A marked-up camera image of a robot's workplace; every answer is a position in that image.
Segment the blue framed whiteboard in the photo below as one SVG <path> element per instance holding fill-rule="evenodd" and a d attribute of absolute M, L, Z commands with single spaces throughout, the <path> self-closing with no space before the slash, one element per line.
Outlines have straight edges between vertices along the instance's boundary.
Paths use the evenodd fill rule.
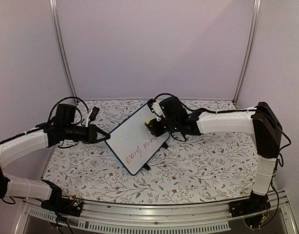
<path fill-rule="evenodd" d="M 168 133 L 155 137 L 145 126 L 156 118 L 144 104 L 110 132 L 106 145 L 132 176 L 139 173 L 169 138 Z"/>

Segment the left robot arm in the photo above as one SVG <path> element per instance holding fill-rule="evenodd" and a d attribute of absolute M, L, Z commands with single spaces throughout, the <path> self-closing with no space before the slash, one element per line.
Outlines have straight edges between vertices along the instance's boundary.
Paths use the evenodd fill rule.
<path fill-rule="evenodd" d="M 30 180 L 3 172 L 11 163 L 66 140 L 77 145 L 80 142 L 96 144 L 110 139 L 110 134 L 92 124 L 99 108 L 87 108 L 87 117 L 75 121 L 75 114 L 80 110 L 75 105 L 65 104 L 66 100 L 67 97 L 53 106 L 46 122 L 0 142 L 0 200 L 6 197 L 35 198 L 48 203 L 56 212 L 66 208 L 62 189 L 54 183 Z"/>

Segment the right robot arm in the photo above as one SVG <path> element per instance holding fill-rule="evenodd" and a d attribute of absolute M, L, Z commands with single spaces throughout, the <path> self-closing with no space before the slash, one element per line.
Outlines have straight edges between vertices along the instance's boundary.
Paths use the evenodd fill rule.
<path fill-rule="evenodd" d="M 211 111 L 206 108 L 192 110 L 178 97 L 165 94 L 166 99 L 147 101 L 155 118 L 145 123 L 150 133 L 159 137 L 164 133 L 180 133 L 182 137 L 211 133 L 246 133 L 252 135 L 258 159 L 258 167 L 251 195 L 245 208 L 255 213 L 264 205 L 272 179 L 276 174 L 281 151 L 292 144 L 282 125 L 266 102 L 239 110 Z"/>

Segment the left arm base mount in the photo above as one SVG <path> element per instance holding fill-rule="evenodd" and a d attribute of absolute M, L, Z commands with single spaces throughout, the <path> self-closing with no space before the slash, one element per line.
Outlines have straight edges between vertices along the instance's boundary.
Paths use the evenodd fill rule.
<path fill-rule="evenodd" d="M 69 216 L 80 217 L 83 209 L 83 199 L 75 195 L 63 197 L 60 193 L 50 195 L 48 200 L 41 202 L 41 208 Z"/>

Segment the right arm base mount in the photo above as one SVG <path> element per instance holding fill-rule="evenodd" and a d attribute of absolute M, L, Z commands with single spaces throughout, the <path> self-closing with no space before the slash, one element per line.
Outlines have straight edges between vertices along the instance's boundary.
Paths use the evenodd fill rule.
<path fill-rule="evenodd" d="M 232 217 L 249 215 L 266 211 L 271 208 L 267 195 L 257 195 L 255 193 L 251 193 L 249 198 L 232 201 L 228 206 Z"/>

